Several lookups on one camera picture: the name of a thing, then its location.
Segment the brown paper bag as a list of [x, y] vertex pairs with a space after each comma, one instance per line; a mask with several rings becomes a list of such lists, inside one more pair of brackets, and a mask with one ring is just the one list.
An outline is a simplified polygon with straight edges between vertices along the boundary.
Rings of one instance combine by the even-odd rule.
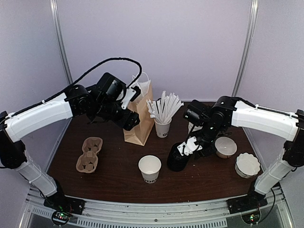
[[147, 106], [147, 101], [153, 100], [151, 79], [145, 72], [142, 72], [141, 76], [144, 75], [147, 77], [147, 79], [145, 79], [143, 82], [140, 82], [137, 79], [132, 84], [132, 86], [137, 85], [140, 88], [141, 93], [133, 102], [128, 104], [128, 109], [136, 112], [139, 115], [140, 122], [130, 131], [123, 130], [125, 142], [140, 146], [144, 146], [146, 144], [150, 132], [154, 126], [154, 120], [150, 117]]

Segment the white paper coffee cup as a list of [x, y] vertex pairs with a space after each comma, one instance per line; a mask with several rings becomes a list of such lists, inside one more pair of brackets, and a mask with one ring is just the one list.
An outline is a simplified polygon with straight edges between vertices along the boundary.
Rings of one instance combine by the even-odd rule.
[[161, 160], [154, 155], [143, 156], [138, 162], [138, 168], [141, 171], [142, 177], [148, 184], [157, 181], [161, 167]]

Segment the cardboard cup carrier tray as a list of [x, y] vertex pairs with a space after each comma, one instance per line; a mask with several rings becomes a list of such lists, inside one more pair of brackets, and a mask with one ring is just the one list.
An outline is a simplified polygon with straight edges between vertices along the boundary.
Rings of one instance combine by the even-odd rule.
[[80, 173], [93, 173], [98, 165], [98, 154], [102, 149], [103, 139], [88, 137], [82, 145], [83, 154], [78, 158], [76, 170]]

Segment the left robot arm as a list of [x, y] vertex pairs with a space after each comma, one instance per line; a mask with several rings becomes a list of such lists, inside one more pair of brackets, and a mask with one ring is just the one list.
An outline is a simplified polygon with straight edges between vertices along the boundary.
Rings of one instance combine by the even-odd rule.
[[49, 101], [24, 112], [0, 114], [0, 161], [5, 168], [16, 170], [36, 186], [49, 204], [58, 211], [69, 210], [67, 197], [59, 182], [47, 175], [26, 153], [22, 138], [52, 123], [85, 114], [90, 122], [96, 117], [112, 121], [126, 131], [139, 124], [136, 112], [127, 108], [141, 93], [138, 86], [104, 73], [92, 86], [74, 85]]

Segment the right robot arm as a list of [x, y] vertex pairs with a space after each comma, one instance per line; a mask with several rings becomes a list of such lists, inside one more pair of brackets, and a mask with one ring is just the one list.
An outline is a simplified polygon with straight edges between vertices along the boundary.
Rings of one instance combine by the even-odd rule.
[[291, 170], [304, 164], [304, 113], [283, 112], [254, 105], [240, 97], [222, 96], [208, 106], [193, 100], [183, 117], [201, 130], [190, 132], [178, 145], [178, 154], [189, 156], [210, 147], [220, 132], [229, 127], [245, 127], [277, 135], [285, 139], [283, 154], [258, 176], [244, 198], [246, 209], [254, 209], [262, 198]]

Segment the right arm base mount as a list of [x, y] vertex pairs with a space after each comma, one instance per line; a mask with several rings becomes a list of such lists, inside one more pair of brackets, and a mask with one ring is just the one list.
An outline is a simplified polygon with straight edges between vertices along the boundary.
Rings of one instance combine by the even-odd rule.
[[254, 225], [261, 219], [261, 207], [268, 204], [267, 199], [257, 199], [248, 195], [227, 200], [230, 214], [240, 213], [242, 220]]

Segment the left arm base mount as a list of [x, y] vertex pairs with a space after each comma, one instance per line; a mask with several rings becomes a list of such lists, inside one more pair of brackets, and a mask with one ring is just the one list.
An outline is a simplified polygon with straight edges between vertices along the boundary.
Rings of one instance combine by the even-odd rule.
[[40, 196], [44, 199], [43, 205], [45, 207], [55, 210], [51, 215], [51, 221], [58, 227], [62, 227], [73, 219], [76, 219], [77, 215], [82, 215], [85, 207], [85, 201], [82, 199], [65, 197], [63, 202], [58, 203], [42, 193]]

